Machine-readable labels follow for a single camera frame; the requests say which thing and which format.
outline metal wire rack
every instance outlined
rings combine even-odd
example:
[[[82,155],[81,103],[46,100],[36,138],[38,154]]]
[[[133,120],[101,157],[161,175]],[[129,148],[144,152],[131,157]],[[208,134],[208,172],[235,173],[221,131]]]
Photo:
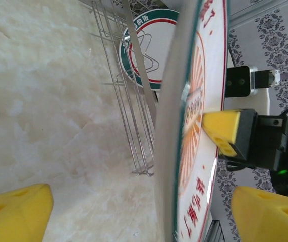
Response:
[[[133,19],[138,13],[131,10],[128,0],[110,0],[111,8],[106,7],[102,0],[91,2],[90,14],[95,16],[99,29],[99,37],[107,58],[111,81],[116,92],[116,100],[121,112],[122,121],[133,159],[133,173],[152,176],[154,122],[156,118],[156,92],[150,89],[147,73],[159,68],[159,62],[146,54],[151,43],[151,35],[135,30]],[[122,2],[124,14],[117,12],[116,5]],[[150,10],[140,1],[143,9]],[[114,59],[108,54],[107,41],[113,46]],[[120,43],[126,47],[129,63],[130,55],[134,54],[136,66],[124,70],[119,59]],[[140,76],[142,87],[136,84],[136,76]]]

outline patterned wallpaper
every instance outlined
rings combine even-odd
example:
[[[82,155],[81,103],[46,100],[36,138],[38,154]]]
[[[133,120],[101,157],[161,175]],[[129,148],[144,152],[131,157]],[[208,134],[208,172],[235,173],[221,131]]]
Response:
[[[235,65],[255,65],[259,70],[280,69],[288,72],[288,5],[255,19],[229,33],[229,46]],[[271,114],[288,108],[288,78],[270,90]],[[226,241],[241,241],[231,213],[231,197],[236,186],[254,186],[273,191],[266,170],[245,169],[228,172],[219,161],[212,204],[212,216],[221,221]]]

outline plate logo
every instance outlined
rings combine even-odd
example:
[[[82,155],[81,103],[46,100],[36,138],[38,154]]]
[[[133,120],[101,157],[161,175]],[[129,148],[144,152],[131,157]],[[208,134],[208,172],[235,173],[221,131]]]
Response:
[[[179,194],[181,195],[190,180],[191,171],[199,147],[202,114],[205,94],[205,56],[201,35],[197,33],[195,50],[189,79],[189,93],[185,107],[182,131],[182,149]]]

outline white marble floor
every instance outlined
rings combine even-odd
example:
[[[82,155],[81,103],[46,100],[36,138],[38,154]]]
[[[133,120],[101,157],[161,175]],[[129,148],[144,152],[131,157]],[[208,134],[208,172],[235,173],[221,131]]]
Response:
[[[0,193],[49,183],[44,241],[159,241],[93,15],[77,0],[0,0]]]

